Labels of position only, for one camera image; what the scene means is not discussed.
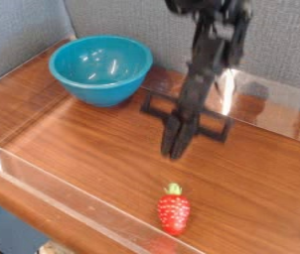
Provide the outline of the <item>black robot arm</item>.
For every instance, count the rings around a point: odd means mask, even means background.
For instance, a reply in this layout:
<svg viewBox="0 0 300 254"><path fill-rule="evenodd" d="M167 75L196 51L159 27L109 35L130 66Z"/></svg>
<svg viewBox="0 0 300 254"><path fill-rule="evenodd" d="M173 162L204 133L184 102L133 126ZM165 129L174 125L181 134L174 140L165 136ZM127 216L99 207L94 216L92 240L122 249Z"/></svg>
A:
<svg viewBox="0 0 300 254"><path fill-rule="evenodd" d="M202 134L222 142L232 120L205 108L210 89L226 69L238 65L252 19L250 0L165 0L177 15L190 15L197 29L189 71L177 97L155 91L147 93L141 111L163 121L161 153L175 160L182 157L193 138ZM151 106L153 97L175 104L166 113Z"/></svg>

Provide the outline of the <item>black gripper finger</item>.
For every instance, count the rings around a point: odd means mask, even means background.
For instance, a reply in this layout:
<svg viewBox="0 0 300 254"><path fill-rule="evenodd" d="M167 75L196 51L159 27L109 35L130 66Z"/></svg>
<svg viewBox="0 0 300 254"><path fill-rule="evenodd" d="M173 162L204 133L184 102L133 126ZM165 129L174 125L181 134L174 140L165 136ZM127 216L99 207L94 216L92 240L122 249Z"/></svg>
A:
<svg viewBox="0 0 300 254"><path fill-rule="evenodd" d="M161 145L161 153L163 155L169 155L173 144L175 141L175 137L179 131L181 121L175 115L170 115L166 121L166 126L163 130L163 138L162 138L162 145Z"/></svg>
<svg viewBox="0 0 300 254"><path fill-rule="evenodd" d="M182 123L171 149L170 155L171 159L179 159L182 157L184 152L197 133L198 126L200 126L198 116L196 116L192 120Z"/></svg>

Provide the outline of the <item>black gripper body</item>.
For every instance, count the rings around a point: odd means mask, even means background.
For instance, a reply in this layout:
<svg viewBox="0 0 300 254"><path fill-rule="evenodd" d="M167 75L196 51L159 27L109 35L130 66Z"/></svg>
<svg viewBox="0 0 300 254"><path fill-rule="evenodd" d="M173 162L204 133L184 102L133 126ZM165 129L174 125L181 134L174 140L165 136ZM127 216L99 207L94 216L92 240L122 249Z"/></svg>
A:
<svg viewBox="0 0 300 254"><path fill-rule="evenodd" d="M198 116L200 126L196 135L202 134L214 140L224 142L230 128L230 120L205 108L205 101L212 85L216 83L217 76L224 72L226 67L225 55L228 41L218 36L210 36L210 32L216 31L214 23L214 21L198 21L193 42L193 59L189 63L189 72L182 84L179 96L174 98L157 91L150 91L141 110L159 118L163 121L165 126L170 115L175 115L179 118L181 125L184 122ZM175 104L170 113L165 113L162 110L151 106L151 99L154 97ZM202 114L212 115L216 118L225 120L225 127L221 132L213 131L201 125Z"/></svg>

